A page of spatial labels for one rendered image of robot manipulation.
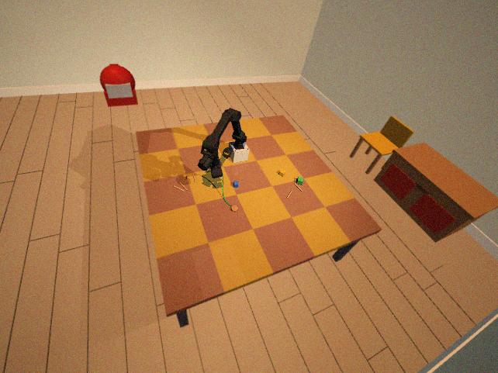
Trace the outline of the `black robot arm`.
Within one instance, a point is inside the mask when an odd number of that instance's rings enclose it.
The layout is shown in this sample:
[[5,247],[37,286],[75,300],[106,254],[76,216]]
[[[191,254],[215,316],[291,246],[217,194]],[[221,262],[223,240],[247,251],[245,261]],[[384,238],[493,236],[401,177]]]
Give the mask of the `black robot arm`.
[[[226,129],[229,122],[232,123],[233,127],[233,139],[235,143],[233,144],[235,149],[244,149],[243,143],[247,141],[245,132],[241,130],[240,127],[241,112],[235,109],[226,109],[220,121],[216,125],[216,128],[212,134],[208,135],[207,138],[202,142],[201,154],[203,154],[202,159],[199,159],[198,167],[203,171],[207,171],[211,168],[211,163],[213,160],[218,158],[218,149],[220,145],[220,137],[222,136],[224,130]],[[204,150],[206,149],[206,151]]]

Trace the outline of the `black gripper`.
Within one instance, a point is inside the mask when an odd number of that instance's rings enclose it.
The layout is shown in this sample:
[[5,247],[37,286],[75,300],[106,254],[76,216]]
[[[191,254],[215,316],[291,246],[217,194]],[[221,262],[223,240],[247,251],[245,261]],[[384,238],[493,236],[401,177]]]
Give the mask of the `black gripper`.
[[223,172],[222,172],[222,169],[221,169],[219,156],[218,156],[217,159],[213,160],[213,162],[211,163],[211,165],[212,165],[212,167],[211,167],[212,178],[223,177]]

